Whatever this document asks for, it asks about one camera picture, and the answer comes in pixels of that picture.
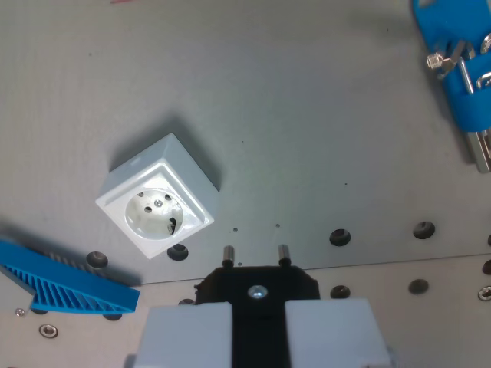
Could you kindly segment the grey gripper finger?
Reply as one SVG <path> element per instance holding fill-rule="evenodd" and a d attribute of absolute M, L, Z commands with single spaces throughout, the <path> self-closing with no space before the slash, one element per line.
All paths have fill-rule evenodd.
<path fill-rule="evenodd" d="M 392 367 L 366 299 L 285 303 L 292 367 Z"/>
<path fill-rule="evenodd" d="M 153 307 L 136 367 L 232 366 L 232 305 L 228 302 Z"/>

